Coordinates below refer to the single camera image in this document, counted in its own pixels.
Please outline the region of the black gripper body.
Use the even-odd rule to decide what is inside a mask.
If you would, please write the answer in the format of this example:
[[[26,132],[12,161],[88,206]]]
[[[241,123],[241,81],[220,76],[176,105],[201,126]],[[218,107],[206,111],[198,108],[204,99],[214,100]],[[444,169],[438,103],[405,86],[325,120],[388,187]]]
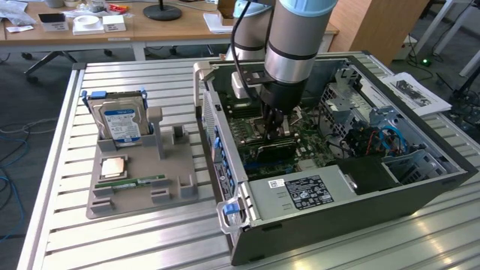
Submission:
[[[265,83],[261,86],[260,99],[272,109],[288,114],[300,103],[305,87],[305,80],[298,83]]]

